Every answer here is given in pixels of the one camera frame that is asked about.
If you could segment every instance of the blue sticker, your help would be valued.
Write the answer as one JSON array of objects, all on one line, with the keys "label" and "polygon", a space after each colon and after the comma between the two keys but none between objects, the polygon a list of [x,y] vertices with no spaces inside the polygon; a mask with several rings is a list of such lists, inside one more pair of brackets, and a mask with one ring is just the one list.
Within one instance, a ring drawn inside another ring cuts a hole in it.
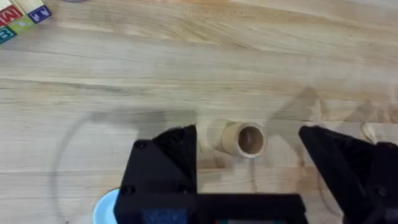
[{"label": "blue sticker", "polygon": [[35,23],[39,23],[50,16],[51,16],[51,12],[47,6],[40,6],[37,9],[35,9],[29,13],[29,17]]},{"label": "blue sticker", "polygon": [[0,44],[15,37],[17,34],[10,27],[0,28]]}]

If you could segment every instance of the wooden surface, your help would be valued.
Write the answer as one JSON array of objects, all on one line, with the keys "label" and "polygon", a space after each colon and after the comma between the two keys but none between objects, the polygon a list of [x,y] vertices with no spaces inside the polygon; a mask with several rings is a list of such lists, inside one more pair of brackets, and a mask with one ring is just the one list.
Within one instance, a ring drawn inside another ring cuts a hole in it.
[{"label": "wooden surface", "polygon": [[[298,128],[398,142],[396,0],[45,3],[0,46],[0,223],[91,223],[134,140],[190,123],[201,192],[299,192],[339,223]],[[265,126],[266,152],[214,151],[223,121]]]}]

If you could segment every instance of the wood grain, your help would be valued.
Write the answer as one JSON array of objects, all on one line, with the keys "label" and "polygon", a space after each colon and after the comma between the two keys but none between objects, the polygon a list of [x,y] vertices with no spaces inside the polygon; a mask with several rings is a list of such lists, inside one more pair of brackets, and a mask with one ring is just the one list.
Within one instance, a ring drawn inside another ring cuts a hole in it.
[{"label": "wood grain", "polygon": [[[398,143],[396,1],[45,3],[0,46],[1,223],[91,223],[137,138],[192,123],[202,192],[299,192],[339,223],[299,127]],[[265,153],[214,150],[219,121],[263,125]]]}]

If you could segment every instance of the screw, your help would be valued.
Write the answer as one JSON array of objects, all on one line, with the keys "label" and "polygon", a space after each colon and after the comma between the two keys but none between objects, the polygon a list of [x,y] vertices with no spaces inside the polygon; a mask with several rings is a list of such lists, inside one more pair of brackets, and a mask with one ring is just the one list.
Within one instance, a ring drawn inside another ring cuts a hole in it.
[{"label": "screw", "polygon": [[124,186],[122,188],[122,194],[123,195],[132,195],[136,192],[135,186]]},{"label": "screw", "polygon": [[376,193],[382,197],[390,196],[390,193],[388,192],[388,190],[382,186],[376,187]]},{"label": "screw", "polygon": [[144,142],[144,141],[138,141],[138,142],[136,142],[136,147],[139,148],[139,149],[143,149],[143,148],[145,148],[146,146],[147,146],[147,144],[146,144],[146,142]]}]

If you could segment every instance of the blue object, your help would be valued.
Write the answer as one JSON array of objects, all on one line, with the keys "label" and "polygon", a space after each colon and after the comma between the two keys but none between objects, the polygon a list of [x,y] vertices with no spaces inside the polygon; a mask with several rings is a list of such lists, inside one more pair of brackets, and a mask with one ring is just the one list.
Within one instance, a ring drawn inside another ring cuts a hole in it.
[{"label": "blue object", "polygon": [[50,9],[47,6],[40,6],[28,14],[33,22],[38,23],[51,16]]},{"label": "blue object", "polygon": [[113,208],[119,195],[119,189],[106,193],[95,205],[93,224],[118,224]]}]

